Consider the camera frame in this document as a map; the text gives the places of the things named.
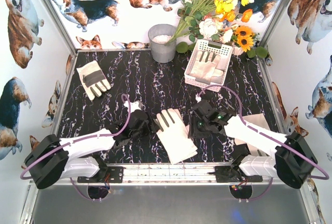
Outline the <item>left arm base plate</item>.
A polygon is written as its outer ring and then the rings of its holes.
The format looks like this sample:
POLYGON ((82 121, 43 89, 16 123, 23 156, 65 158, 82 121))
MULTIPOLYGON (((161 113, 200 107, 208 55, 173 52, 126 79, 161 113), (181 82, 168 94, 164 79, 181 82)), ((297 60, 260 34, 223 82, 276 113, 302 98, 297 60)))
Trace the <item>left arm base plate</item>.
POLYGON ((122 183, 123 180, 123 166, 106 166, 92 177, 80 176, 77 178, 78 183, 122 183))

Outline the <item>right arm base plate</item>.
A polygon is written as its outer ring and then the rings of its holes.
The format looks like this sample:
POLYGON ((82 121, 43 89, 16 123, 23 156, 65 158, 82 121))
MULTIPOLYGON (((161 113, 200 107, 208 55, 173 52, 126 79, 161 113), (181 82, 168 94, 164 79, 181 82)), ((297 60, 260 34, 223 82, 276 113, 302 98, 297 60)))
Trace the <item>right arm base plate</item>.
POLYGON ((230 165, 215 166, 213 172, 208 172, 209 175, 215 175, 218 183, 243 183, 244 181, 249 183, 259 183, 263 181, 262 176, 253 175, 247 176, 240 169, 240 162, 245 156, 240 155, 230 165))

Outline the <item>white glove with green fingers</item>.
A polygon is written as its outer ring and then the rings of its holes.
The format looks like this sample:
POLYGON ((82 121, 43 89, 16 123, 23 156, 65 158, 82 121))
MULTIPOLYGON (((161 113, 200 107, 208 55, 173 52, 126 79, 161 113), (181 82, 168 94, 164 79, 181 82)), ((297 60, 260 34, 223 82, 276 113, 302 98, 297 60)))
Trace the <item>white glove with green fingers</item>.
POLYGON ((222 76, 224 71, 216 68, 220 60, 221 56, 219 54, 201 50, 197 51, 190 76, 207 82, 210 82, 212 77, 222 76))

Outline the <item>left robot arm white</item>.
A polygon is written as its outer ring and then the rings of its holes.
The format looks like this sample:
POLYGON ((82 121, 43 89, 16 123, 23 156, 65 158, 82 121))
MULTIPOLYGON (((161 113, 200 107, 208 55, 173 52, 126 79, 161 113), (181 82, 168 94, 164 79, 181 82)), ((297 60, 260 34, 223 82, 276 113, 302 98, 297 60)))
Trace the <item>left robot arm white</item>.
POLYGON ((131 113, 128 123, 117 121, 95 133, 74 138, 48 135, 32 149, 24 163, 38 189, 73 177, 80 183, 100 183, 111 179, 115 172, 98 152, 120 148, 158 130, 156 120, 137 109, 131 113))

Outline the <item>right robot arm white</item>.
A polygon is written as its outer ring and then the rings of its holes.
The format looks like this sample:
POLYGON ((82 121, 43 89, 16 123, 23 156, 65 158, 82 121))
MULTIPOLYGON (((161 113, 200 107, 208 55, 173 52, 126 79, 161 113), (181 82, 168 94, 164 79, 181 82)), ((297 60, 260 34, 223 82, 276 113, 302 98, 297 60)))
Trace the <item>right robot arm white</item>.
POLYGON ((235 156, 228 177, 277 177, 284 184, 299 189, 317 164, 304 137, 272 132, 247 122, 231 110, 219 111, 207 100, 192 107, 189 122, 190 138, 206 138, 213 134, 243 142, 235 156))

